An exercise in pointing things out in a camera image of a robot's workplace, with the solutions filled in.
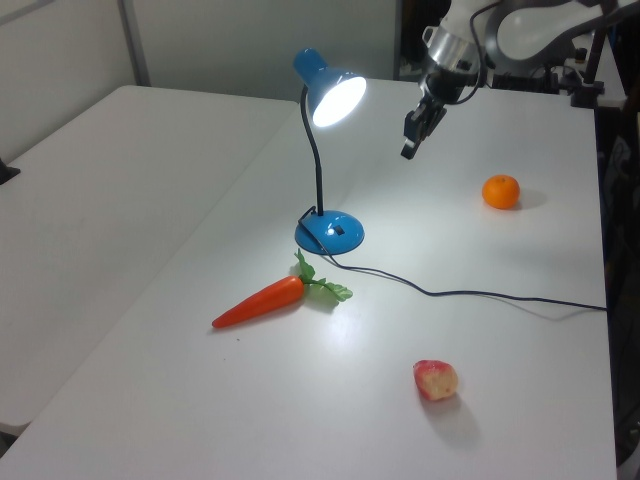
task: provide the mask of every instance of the lamp shade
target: lamp shade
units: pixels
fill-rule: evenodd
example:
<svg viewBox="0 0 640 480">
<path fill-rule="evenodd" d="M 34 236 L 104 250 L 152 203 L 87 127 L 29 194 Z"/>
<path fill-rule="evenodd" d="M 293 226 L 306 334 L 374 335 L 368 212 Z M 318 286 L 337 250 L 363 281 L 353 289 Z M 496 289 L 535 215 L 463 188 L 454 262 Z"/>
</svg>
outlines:
<svg viewBox="0 0 640 480">
<path fill-rule="evenodd" d="M 333 125 L 349 115 L 367 88 L 363 77 L 329 67 L 313 48 L 300 51 L 293 67 L 309 89 L 309 110 L 318 127 Z"/>
</svg>

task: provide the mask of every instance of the lamp base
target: lamp base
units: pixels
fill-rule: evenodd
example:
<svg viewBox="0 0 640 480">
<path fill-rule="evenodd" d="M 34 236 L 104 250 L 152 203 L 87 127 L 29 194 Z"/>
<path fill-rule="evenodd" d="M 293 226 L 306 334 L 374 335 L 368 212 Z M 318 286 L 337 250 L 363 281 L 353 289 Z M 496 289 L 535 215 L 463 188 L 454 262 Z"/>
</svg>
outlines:
<svg viewBox="0 0 640 480">
<path fill-rule="evenodd" d="M 364 228 L 362 224 L 348 213 L 336 210 L 325 210 L 324 215 L 316 212 L 307 215 L 301 220 L 305 228 L 298 225 L 296 228 L 296 242 L 301 248 L 318 255 L 339 255 L 350 252 L 364 240 Z"/>
</svg>

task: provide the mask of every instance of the black cable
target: black cable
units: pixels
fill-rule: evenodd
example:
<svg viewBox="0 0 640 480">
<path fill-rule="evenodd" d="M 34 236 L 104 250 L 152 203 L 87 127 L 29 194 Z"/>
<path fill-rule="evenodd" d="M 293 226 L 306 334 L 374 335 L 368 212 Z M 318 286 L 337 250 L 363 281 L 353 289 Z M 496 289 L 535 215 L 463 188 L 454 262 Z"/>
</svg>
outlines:
<svg viewBox="0 0 640 480">
<path fill-rule="evenodd" d="M 417 284 L 415 284 L 414 282 L 407 280 L 406 278 L 400 277 L 398 275 L 394 275 L 393 273 L 389 273 L 386 272 L 384 270 L 380 270 L 377 268 L 369 268 L 369 267 L 354 267 L 354 266 L 348 266 L 348 265 L 342 265 L 340 264 L 334 257 L 333 255 L 331 255 L 329 253 L 329 251 L 327 250 L 327 248 L 322 244 L 322 242 L 304 225 L 304 223 L 302 223 L 302 220 L 304 220 L 304 218 L 309 215 L 310 213 L 315 212 L 315 207 L 311 207 L 309 210 L 307 210 L 302 217 L 300 217 L 298 219 L 298 225 L 300 225 L 305 232 L 307 232 L 307 234 L 320 246 L 320 248 L 325 252 L 325 255 L 331 260 L 331 262 L 338 268 L 341 268 L 342 270 L 348 270 L 348 271 L 354 271 L 354 272 L 360 272 L 360 273 L 366 273 L 369 275 L 378 275 L 378 276 L 382 276 L 382 277 L 386 277 L 388 279 L 391 280 L 396 280 L 400 283 L 403 283 L 404 285 L 407 285 L 417 291 L 419 291 L 420 293 L 427 295 L 429 297 L 450 297 L 450 296 L 456 296 L 456 295 L 476 295 L 476 296 L 482 296 L 482 297 L 495 297 L 495 298 L 503 298 L 505 300 L 514 300 L 517 302 L 543 302 L 543 303 L 553 303 L 553 304 L 558 304 L 558 305 L 568 305 L 571 307 L 579 307 L 579 308 L 586 308 L 589 310 L 598 310 L 598 311 L 603 311 L 606 312 L 607 309 L 605 307 L 599 307 L 597 305 L 585 305 L 582 303 L 575 303 L 575 302 L 566 302 L 564 300 L 553 300 L 553 299 L 549 299 L 549 298 L 543 298 L 543 297 L 518 297 L 518 296 L 514 296 L 514 295 L 507 295 L 504 293 L 495 293 L 495 292 L 485 292 L 482 290 L 447 290 L 447 291 L 442 291 L 442 292 L 431 292 L 429 290 L 425 290 L 424 288 L 418 286 Z"/>
<path fill-rule="evenodd" d="M 471 92 L 469 92 L 469 95 L 467 95 L 465 98 L 463 98 L 462 100 L 458 100 L 454 103 L 451 103 L 450 105 L 460 105 L 464 102 L 467 102 L 471 99 L 471 97 L 473 97 L 476 92 L 478 91 L 478 89 L 480 88 L 480 84 L 484 81 L 484 75 L 486 72 L 486 65 L 485 65 L 485 61 L 484 61 L 484 55 L 482 55 L 482 47 L 480 46 L 480 40 L 478 39 L 478 33 L 476 32 L 476 27 L 473 24 L 473 21 L 476 19 L 476 17 L 478 15 L 483 14 L 484 12 L 486 12 L 487 10 L 491 10 L 492 8 L 497 7 L 498 5 L 500 5 L 502 3 L 502 0 L 499 2 L 494 2 L 490 5 L 487 5 L 486 7 L 481 8 L 480 10 L 478 10 L 477 12 L 475 12 L 473 15 L 471 15 L 471 18 L 469 19 L 469 28 L 471 29 L 471 35 L 473 36 L 473 41 L 476 44 L 476 49 L 478 50 L 478 60 L 480 61 L 480 69 L 478 70 L 478 78 L 476 79 L 476 84 L 473 86 L 473 90 L 471 90 Z"/>
</svg>

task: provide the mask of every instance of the apple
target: apple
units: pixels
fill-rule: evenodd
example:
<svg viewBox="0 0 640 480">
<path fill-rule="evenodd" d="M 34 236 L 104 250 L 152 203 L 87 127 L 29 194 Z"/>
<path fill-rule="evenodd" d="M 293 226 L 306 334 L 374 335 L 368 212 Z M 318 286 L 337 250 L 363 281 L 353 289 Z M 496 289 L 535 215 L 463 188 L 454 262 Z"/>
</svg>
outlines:
<svg viewBox="0 0 640 480">
<path fill-rule="evenodd" d="M 420 360 L 413 366 L 413 378 L 420 394 L 427 400 L 448 398 L 458 388 L 456 371 L 440 360 Z"/>
</svg>

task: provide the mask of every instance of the orange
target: orange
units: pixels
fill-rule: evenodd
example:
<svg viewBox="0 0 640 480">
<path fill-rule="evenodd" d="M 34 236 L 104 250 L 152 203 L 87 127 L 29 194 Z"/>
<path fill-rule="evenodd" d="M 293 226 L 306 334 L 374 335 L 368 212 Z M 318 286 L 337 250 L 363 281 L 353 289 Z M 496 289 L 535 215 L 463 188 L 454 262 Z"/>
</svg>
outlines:
<svg viewBox="0 0 640 480">
<path fill-rule="evenodd" d="M 520 197 L 518 181 L 509 175 L 494 175 L 484 182 L 482 198 L 494 208 L 506 210 L 513 207 Z"/>
</svg>

